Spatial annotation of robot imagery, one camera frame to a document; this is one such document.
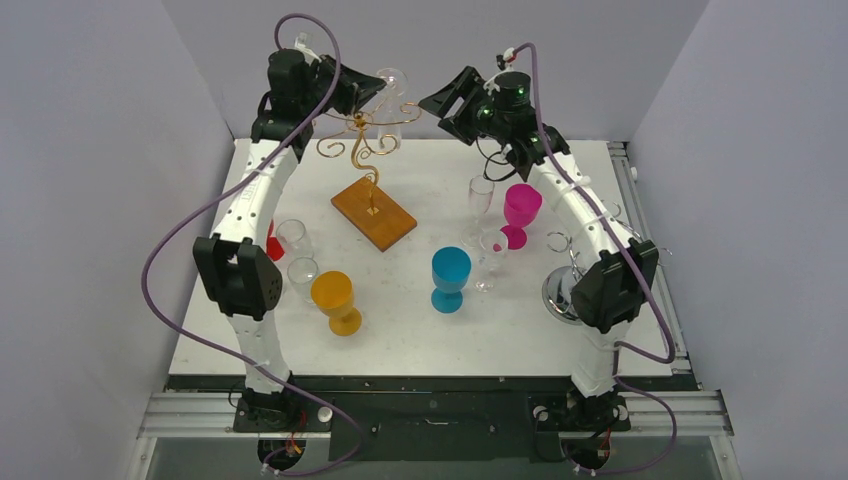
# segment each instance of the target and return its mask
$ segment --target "wooden board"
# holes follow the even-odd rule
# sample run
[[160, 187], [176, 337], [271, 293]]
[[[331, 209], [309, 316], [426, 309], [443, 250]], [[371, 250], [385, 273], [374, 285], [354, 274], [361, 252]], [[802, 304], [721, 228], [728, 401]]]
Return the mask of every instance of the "wooden board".
[[371, 180], [362, 177], [333, 197], [331, 203], [350, 223], [354, 224], [371, 243], [385, 252], [418, 225], [406, 210], [395, 203], [380, 187], [374, 187], [374, 206], [377, 213], [368, 213], [371, 204], [368, 192]]

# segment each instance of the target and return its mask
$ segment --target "screw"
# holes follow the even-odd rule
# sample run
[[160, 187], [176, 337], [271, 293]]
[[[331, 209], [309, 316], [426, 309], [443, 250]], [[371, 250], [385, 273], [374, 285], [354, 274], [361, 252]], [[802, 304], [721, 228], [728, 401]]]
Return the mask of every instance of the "screw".
[[333, 418], [333, 411], [327, 407], [321, 407], [318, 409], [318, 421], [321, 423], [327, 423], [330, 419]]

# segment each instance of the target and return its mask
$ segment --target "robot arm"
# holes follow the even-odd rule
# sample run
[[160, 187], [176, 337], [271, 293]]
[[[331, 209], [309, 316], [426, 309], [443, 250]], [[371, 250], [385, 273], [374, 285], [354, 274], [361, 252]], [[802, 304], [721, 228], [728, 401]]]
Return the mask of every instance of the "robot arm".
[[[439, 127], [468, 145], [483, 137], [497, 140], [506, 152], [505, 159], [525, 182], [542, 194], [565, 224], [574, 251], [580, 252], [578, 267], [581, 273], [585, 272], [570, 291], [562, 292], [571, 298], [571, 306], [579, 318], [576, 328], [585, 339], [581, 342], [572, 381], [585, 398], [605, 395], [615, 385], [614, 344], [627, 334], [645, 296], [599, 217], [546, 159], [540, 135], [547, 137], [557, 162], [601, 206], [603, 215], [612, 224], [612, 234], [628, 246], [628, 253], [649, 285], [658, 252], [650, 240], [637, 240], [603, 209], [601, 200], [589, 187], [590, 179], [579, 172], [559, 132], [547, 125], [543, 125], [543, 132], [539, 131], [536, 111], [530, 104], [530, 76], [514, 70], [513, 59], [510, 50], [499, 55], [497, 63], [501, 71], [488, 80], [474, 68], [465, 67], [451, 83], [421, 100], [419, 106], [439, 117]], [[449, 115], [457, 101], [461, 105]]]
[[[280, 142], [307, 117], [325, 95], [336, 69], [329, 56], [317, 56], [298, 37], [293, 49], [281, 49], [268, 59], [271, 90], [259, 105], [252, 127], [249, 158], [242, 179], [252, 174]], [[383, 87], [379, 78], [341, 66], [336, 89], [325, 110], [350, 115], [361, 109]], [[283, 360], [274, 308], [283, 289], [282, 275], [263, 250], [264, 239], [283, 187], [294, 173], [313, 133], [311, 125], [286, 145], [276, 158], [240, 192], [210, 237], [199, 237], [194, 258], [207, 296], [218, 303], [236, 332], [242, 353], [275, 376], [290, 381]], [[288, 417], [291, 403], [283, 386], [247, 366], [243, 399], [248, 407], [276, 411]]]
[[[653, 243], [638, 242], [629, 230], [615, 222], [592, 190], [591, 179], [580, 173], [574, 155], [557, 153], [556, 160], [571, 178], [579, 179], [580, 186], [589, 192], [597, 205], [602, 206], [613, 233], [622, 245], [631, 245], [631, 256], [642, 264], [642, 272], [651, 282], [657, 260]], [[574, 186], [567, 184], [549, 162], [534, 166], [527, 183], [542, 194], [545, 203], [570, 234], [573, 251], [580, 252], [576, 263], [585, 274], [570, 292], [562, 292], [565, 298], [570, 296], [572, 299], [581, 320], [576, 328], [579, 328], [584, 340], [580, 342], [580, 353], [571, 380], [584, 397], [603, 395], [615, 385], [612, 376], [615, 342], [627, 335], [630, 322], [638, 315], [644, 300], [638, 295], [638, 285], [629, 278], [632, 274], [623, 265], [609, 233], [604, 231], [598, 216]], [[561, 282], [560, 288], [568, 288], [568, 285]]]
[[[252, 173], [262, 159], [278, 145], [279, 142], [270, 140], [260, 140], [258, 143], [251, 144], [242, 178]], [[213, 268], [229, 270], [233, 275], [227, 278], [226, 282], [238, 283], [241, 280], [244, 290], [238, 291], [234, 288], [228, 289], [226, 285], [219, 285], [217, 288], [213, 287], [210, 292], [211, 279], [209, 283], [206, 279], [212, 275], [203, 277], [204, 286], [210, 298], [218, 301], [235, 330], [242, 353], [262, 364], [274, 375], [286, 380], [289, 379], [291, 371], [280, 351], [274, 318], [274, 307], [282, 291], [282, 275], [273, 264], [271, 265], [273, 268], [268, 268], [267, 255], [262, 251], [261, 246], [253, 245], [253, 243], [264, 238], [263, 234], [268, 232], [274, 210], [283, 193], [283, 187], [296, 167], [297, 156], [294, 150], [283, 149], [277, 158], [259, 172], [259, 175], [233, 199], [224, 218], [212, 230], [212, 238], [198, 239], [195, 243], [198, 267], [201, 264], [207, 266], [210, 263], [215, 264], [216, 247], [226, 249], [228, 245], [230, 248], [238, 245], [235, 258], [227, 258], [225, 264], [220, 262], [224, 259], [219, 259], [220, 264]], [[203, 252], [210, 252], [211, 255], [204, 256]], [[240, 268], [242, 260], [248, 262], [244, 265], [246, 267], [244, 269]], [[259, 275], [259, 269], [248, 266], [257, 261], [265, 265], [265, 268], [261, 270], [263, 275]], [[249, 282], [246, 277], [248, 272], [255, 273], [250, 279], [250, 283], [253, 283], [252, 287], [248, 287]], [[214, 276], [220, 278], [223, 275], [219, 273]], [[246, 304], [237, 304], [235, 299], [228, 298], [237, 295], [246, 296], [250, 300]], [[282, 386], [260, 374], [253, 366], [248, 365], [246, 368], [245, 387], [247, 389], [260, 394], [282, 391]]]

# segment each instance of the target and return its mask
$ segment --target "yellow plastic goblet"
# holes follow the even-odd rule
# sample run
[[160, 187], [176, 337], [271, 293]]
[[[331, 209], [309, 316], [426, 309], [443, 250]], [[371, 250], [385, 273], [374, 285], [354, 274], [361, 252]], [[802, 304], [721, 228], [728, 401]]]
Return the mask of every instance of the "yellow plastic goblet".
[[353, 335], [362, 325], [362, 314], [353, 307], [353, 283], [342, 272], [326, 272], [312, 282], [312, 301], [330, 317], [336, 335]]

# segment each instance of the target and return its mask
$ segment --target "blue plastic goblet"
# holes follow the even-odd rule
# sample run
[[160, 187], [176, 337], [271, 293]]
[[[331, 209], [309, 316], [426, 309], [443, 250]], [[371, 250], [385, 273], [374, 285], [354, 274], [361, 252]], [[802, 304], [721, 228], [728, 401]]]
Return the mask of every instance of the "blue plastic goblet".
[[471, 258], [457, 247], [445, 247], [433, 255], [433, 283], [436, 289], [430, 295], [433, 308], [442, 313], [453, 313], [462, 306], [462, 288], [471, 273]]

